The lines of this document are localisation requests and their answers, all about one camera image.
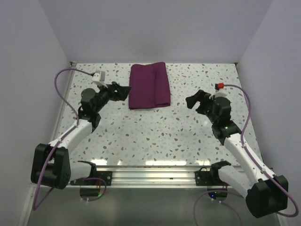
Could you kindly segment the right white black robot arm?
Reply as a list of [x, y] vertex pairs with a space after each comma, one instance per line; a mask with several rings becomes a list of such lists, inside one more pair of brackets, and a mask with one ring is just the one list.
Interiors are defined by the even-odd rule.
[[189, 109], [199, 103], [196, 112], [210, 120], [214, 137], [230, 151], [244, 171], [241, 174], [228, 161], [217, 162], [210, 167], [209, 181], [233, 187], [256, 218], [285, 210], [288, 204], [287, 179], [277, 176], [250, 148], [242, 131], [231, 119], [231, 103], [225, 95], [211, 95], [199, 90], [185, 100]]

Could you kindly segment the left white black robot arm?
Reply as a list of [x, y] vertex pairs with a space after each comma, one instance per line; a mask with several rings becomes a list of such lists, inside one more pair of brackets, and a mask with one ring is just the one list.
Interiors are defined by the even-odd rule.
[[35, 148], [31, 181], [56, 189], [64, 189], [69, 182], [82, 179], [87, 185], [98, 179], [96, 165], [89, 161], [72, 162], [70, 153], [98, 127], [99, 112], [109, 101], [125, 101], [131, 87], [118, 83], [99, 87], [99, 92], [87, 88], [81, 93], [76, 121], [57, 139]]

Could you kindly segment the purple surgical kit cloth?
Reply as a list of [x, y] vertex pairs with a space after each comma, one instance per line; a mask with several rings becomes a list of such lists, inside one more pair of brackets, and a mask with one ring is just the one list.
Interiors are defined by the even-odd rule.
[[158, 62], [131, 66], [129, 109], [151, 109], [171, 105], [171, 92], [166, 64]]

